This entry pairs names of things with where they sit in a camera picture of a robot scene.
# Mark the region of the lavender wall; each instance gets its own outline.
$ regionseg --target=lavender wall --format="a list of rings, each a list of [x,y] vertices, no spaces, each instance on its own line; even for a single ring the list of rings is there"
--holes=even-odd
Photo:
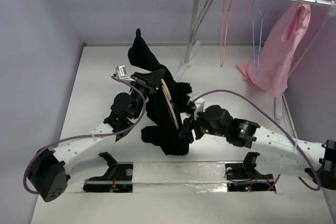
[[[326,16],[325,8],[312,11],[309,29],[298,53],[307,45]],[[294,72],[285,93],[299,137],[323,143],[336,141],[336,19],[334,18]],[[334,221],[336,191],[324,190]]]
[[[60,136],[82,45],[60,0],[0,0],[0,223],[30,223],[24,169]]]
[[[149,42],[186,42],[193,0],[63,0],[85,42],[132,42],[137,28]],[[252,42],[252,0],[234,0],[228,42]],[[258,0],[263,8],[268,0]],[[265,38],[289,5],[274,0],[265,21]],[[197,39],[219,41],[223,0],[215,0]]]

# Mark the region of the pink shirt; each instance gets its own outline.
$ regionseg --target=pink shirt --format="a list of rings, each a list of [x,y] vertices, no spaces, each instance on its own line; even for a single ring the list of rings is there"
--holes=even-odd
[[[259,55],[259,72],[254,62],[237,65],[246,81],[278,97],[287,89],[287,79],[294,52],[310,21],[310,5],[293,2],[273,27]]]

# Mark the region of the black garment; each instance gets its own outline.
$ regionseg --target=black garment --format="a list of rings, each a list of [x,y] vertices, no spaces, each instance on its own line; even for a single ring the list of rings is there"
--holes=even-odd
[[[189,83],[175,82],[168,68],[158,62],[155,55],[150,51],[146,42],[141,37],[140,29],[135,32],[133,46],[128,51],[128,58],[131,65],[148,70],[156,71],[164,68],[163,79],[170,91],[174,112],[176,115],[179,129],[183,127],[180,113],[193,113],[193,110],[187,105],[189,96],[192,92]],[[148,96],[149,101],[146,104],[147,116],[157,126],[148,126],[141,130],[141,139],[146,143],[152,143],[160,146],[166,155],[186,155],[189,151],[189,140],[177,136],[179,131],[171,120],[170,112],[166,104],[162,89],[157,93]]]

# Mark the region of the clothes hanger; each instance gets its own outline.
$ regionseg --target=clothes hanger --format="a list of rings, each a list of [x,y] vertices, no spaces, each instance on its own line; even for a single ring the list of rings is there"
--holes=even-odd
[[[316,5],[317,5],[317,0],[315,0],[315,4],[314,4],[313,9],[311,9],[310,11],[308,11],[308,12],[306,13],[306,15],[303,17],[303,19],[306,18],[306,16],[308,15],[308,13],[311,13],[311,12],[315,9]]]
[[[220,53],[220,66],[222,67],[224,64],[224,58],[225,58],[225,45],[226,45],[226,37],[227,37],[227,26],[228,26],[228,22],[229,22],[229,13],[230,13],[230,9],[231,9],[231,4],[232,4],[233,0],[230,0],[230,4],[227,4],[227,0],[224,0],[223,2],[223,12],[222,12],[222,30],[220,32],[220,43],[221,43],[221,53]],[[223,27],[224,27],[224,10],[225,10],[225,6],[227,9],[227,14],[226,14],[226,27],[225,27],[225,38],[223,40]]]
[[[256,0],[252,1],[252,30],[253,30],[253,61],[254,61],[254,74],[257,74],[259,72],[259,55],[260,55],[260,51],[261,51],[261,39],[263,36],[263,26],[264,26],[264,19],[266,17],[266,14],[268,12],[268,9],[270,8],[272,4],[272,0],[269,0],[266,9],[264,10],[263,13],[261,13],[259,6],[257,5]],[[256,53],[255,53],[255,36],[254,36],[254,10],[257,9],[260,16],[261,16],[261,27],[260,27],[260,37],[259,37],[259,50],[258,50],[258,55],[256,57]]]

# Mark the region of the white floor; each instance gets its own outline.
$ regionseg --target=white floor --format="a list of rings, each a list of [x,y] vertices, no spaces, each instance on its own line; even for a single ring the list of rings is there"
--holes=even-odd
[[[129,47],[85,47],[64,123],[62,138],[87,133],[110,114],[114,97],[128,88],[110,76],[117,65],[126,65],[129,74],[145,72],[130,66]],[[180,67],[185,47],[151,47],[159,62],[172,75]],[[224,67],[219,66],[219,46],[200,46],[181,81],[189,82],[196,94],[214,89],[236,91],[255,102],[267,114],[274,114],[274,98],[241,81],[235,68],[251,57],[251,47],[228,46]],[[235,118],[245,118],[275,131],[279,130],[251,105],[231,94],[205,97],[206,106],[219,104]],[[209,162],[240,161],[249,149],[233,147],[223,138],[205,136],[190,146],[186,156],[165,156],[161,149],[141,141],[140,129],[153,125],[144,118],[129,135],[103,151],[118,162]],[[296,178],[280,179],[278,194],[88,194],[64,193],[44,203],[40,198],[32,223],[332,223],[323,193],[308,191]]]

